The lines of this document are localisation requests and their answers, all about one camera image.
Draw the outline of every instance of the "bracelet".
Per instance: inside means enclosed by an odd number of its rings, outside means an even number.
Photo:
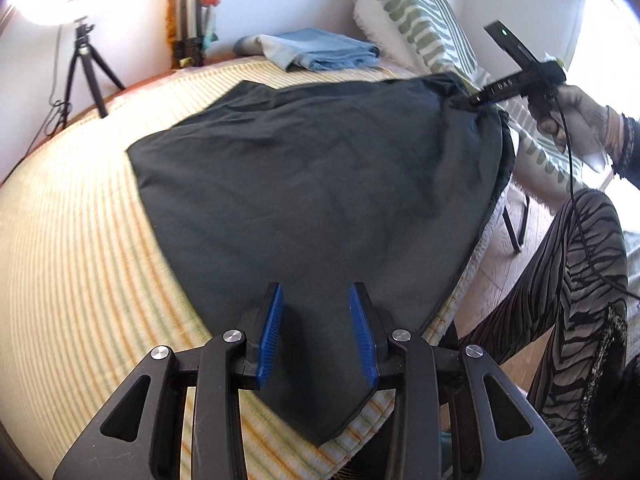
[[[620,156],[620,163],[613,165],[614,173],[621,177],[626,175],[626,170],[629,168],[631,162],[631,155],[634,152],[634,137],[636,136],[635,128],[631,124],[631,120],[622,114],[622,120],[624,121],[625,129],[625,142],[622,145],[622,156]]]

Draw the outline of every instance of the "striped mattress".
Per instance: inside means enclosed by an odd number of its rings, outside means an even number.
[[[379,68],[284,73],[263,58],[172,76],[91,114],[25,160],[0,188],[0,420],[44,480],[131,369],[158,344],[181,351],[209,332],[154,239],[126,148],[209,105],[241,80],[274,88],[406,76]],[[424,334],[437,343],[473,279],[492,221]],[[317,479],[338,471],[394,405],[379,392],[335,440],[315,447],[241,392],[249,478]],[[193,396],[181,474],[190,478]]]

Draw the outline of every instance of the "folded towel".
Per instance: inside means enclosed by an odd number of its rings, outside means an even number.
[[[377,66],[379,49],[318,28],[305,28],[277,36],[245,36],[234,46],[240,56],[265,56],[283,70],[298,65],[307,70],[340,70]]]

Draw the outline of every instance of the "striped pants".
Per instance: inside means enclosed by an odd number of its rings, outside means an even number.
[[[613,204],[597,190],[582,190],[575,199],[593,265],[626,288],[625,245]],[[625,367],[626,303],[589,266],[571,201],[507,297],[461,345],[480,345],[503,364],[551,327],[527,399],[578,471],[587,472],[606,458],[597,420],[605,390]]]

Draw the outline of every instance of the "person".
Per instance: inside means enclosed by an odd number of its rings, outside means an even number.
[[[601,147],[616,173],[640,188],[640,125],[575,86],[560,87],[557,99],[573,155],[593,158]],[[564,129],[530,111],[562,150]],[[562,124],[558,111],[552,118]],[[591,267],[578,222],[593,267],[610,283]],[[460,340],[503,364],[552,328],[527,399],[590,480],[640,475],[640,356],[625,363],[626,310],[637,300],[624,293],[627,275],[616,209],[599,190],[580,190],[510,293]]]

